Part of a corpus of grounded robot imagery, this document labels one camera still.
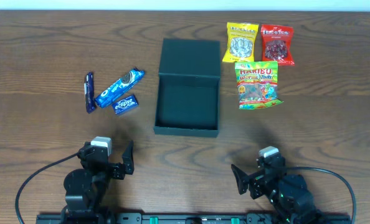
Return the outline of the Haribo gummy worms bag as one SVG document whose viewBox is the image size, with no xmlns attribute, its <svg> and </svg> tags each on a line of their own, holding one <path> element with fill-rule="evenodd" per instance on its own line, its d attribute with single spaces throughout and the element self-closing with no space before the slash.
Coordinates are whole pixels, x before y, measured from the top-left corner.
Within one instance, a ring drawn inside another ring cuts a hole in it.
<svg viewBox="0 0 370 224">
<path fill-rule="evenodd" d="M 236 62 L 235 74 L 241 110 L 283 103 L 278 99 L 278 62 Z"/>
</svg>

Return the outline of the dark blue candy bar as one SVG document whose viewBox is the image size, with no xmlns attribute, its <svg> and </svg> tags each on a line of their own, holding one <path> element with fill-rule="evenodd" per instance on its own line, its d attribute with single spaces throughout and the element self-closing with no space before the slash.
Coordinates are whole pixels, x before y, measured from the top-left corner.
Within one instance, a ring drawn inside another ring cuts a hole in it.
<svg viewBox="0 0 370 224">
<path fill-rule="evenodd" d="M 88 72 L 84 78 L 85 107 L 88 114 L 97 108 L 94 94 L 93 72 Z"/>
</svg>

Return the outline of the blue Oreo cookie pack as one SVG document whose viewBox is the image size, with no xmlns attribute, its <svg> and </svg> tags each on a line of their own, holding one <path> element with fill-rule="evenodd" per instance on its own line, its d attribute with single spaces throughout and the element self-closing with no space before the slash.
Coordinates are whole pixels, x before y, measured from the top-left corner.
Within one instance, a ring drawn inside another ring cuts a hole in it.
<svg viewBox="0 0 370 224">
<path fill-rule="evenodd" d="M 145 75 L 145 71 L 133 68 L 95 98 L 96 104 L 105 108 L 129 91 Z"/>
</svg>

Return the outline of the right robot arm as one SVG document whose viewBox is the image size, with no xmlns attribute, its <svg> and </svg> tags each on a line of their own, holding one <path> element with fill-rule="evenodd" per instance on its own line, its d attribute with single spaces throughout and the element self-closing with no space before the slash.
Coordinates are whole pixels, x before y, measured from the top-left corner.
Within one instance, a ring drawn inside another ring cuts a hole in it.
<svg viewBox="0 0 370 224">
<path fill-rule="evenodd" d="M 250 175 L 236 165 L 231 165 L 239 194 L 249 192 L 254 200 L 267 197 L 280 223 L 326 223 L 315 206 L 305 179 L 301 175 L 287 173 L 285 158 L 279 152 L 259 157 L 257 164 L 262 169 Z"/>
</svg>

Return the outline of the red snack bag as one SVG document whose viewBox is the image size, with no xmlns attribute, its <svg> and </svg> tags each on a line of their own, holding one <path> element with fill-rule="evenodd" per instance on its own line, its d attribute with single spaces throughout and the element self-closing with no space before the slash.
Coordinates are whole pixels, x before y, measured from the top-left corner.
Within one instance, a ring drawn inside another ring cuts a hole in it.
<svg viewBox="0 0 370 224">
<path fill-rule="evenodd" d="M 277 61 L 279 66 L 294 66 L 295 61 L 290 52 L 294 35 L 293 27 L 262 24 L 262 60 Z"/>
</svg>

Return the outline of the yellow snack bag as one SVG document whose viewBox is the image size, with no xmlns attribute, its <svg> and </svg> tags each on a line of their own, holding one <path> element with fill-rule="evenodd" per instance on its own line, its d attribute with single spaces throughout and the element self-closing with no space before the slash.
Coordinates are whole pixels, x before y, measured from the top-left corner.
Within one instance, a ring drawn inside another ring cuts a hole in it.
<svg viewBox="0 0 370 224">
<path fill-rule="evenodd" d="M 227 49 L 223 62 L 253 62 L 255 40 L 259 31 L 258 24 L 227 23 Z"/>
</svg>

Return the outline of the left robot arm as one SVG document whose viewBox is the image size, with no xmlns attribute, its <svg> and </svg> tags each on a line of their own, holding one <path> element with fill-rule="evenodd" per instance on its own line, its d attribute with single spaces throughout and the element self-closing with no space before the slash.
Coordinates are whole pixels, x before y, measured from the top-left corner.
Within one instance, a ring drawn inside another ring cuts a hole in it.
<svg viewBox="0 0 370 224">
<path fill-rule="evenodd" d="M 112 179 L 123 180 L 134 173 L 133 141 L 122 154 L 122 162 L 110 162 L 111 152 L 112 140 L 100 136 L 79 149 L 77 157 L 82 168 L 64 179 L 67 205 L 61 211 L 61 223 L 116 223 L 114 213 L 101 203 Z"/>
</svg>

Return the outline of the blue Eclipse mint tin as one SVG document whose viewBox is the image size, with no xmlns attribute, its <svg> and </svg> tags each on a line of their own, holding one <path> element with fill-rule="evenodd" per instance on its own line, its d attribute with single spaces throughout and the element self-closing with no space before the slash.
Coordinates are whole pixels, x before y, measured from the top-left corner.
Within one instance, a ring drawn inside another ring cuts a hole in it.
<svg viewBox="0 0 370 224">
<path fill-rule="evenodd" d="M 112 108 L 116 115 L 121 115 L 137 107 L 139 107 L 139 103 L 135 95 L 127 96 L 112 104 Z"/>
</svg>

